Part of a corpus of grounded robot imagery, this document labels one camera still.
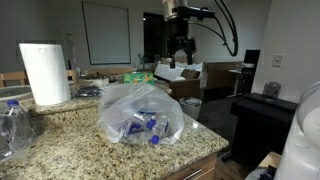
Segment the white wall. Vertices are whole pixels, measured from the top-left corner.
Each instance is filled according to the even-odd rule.
[[[233,15],[239,36],[239,53],[232,57],[222,40],[211,31],[196,25],[190,25],[192,35],[196,38],[197,53],[196,62],[228,62],[242,61],[246,49],[260,49],[268,20],[271,0],[230,0],[227,5]],[[208,4],[210,10],[216,12],[216,16],[223,24],[228,42],[233,48],[231,32],[221,11],[215,4]],[[206,19],[203,23],[220,32],[216,22]]]
[[[0,44],[0,72],[23,70],[21,57],[16,58],[16,41],[60,40],[59,30],[72,33],[77,64],[81,69],[103,68],[111,65],[90,65],[82,0],[14,0],[1,2],[0,28],[4,43]],[[161,1],[148,0],[88,0],[129,9],[131,65],[139,64],[137,55],[144,51],[143,12],[162,14]]]
[[[298,102],[303,89],[320,80],[319,17],[320,1],[273,1],[253,92],[276,81],[281,99]],[[285,54],[281,68],[272,67],[275,54]]]

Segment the clear plastic bag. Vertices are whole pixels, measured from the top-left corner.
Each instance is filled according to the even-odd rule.
[[[180,138],[184,128],[183,113],[179,103],[164,91],[144,83],[108,86],[102,93],[99,114],[98,125],[113,143],[119,141],[139,143],[148,140],[153,143],[156,142],[153,140],[157,140],[155,135],[162,130],[159,130],[159,127],[165,127],[165,135],[164,133],[159,135],[158,143],[174,144]],[[168,121],[166,126],[155,124],[154,127],[147,127],[152,118],[157,121],[164,117]],[[145,129],[149,128],[149,131],[142,130],[133,135],[128,133],[137,121],[142,122],[141,125],[145,126]]]

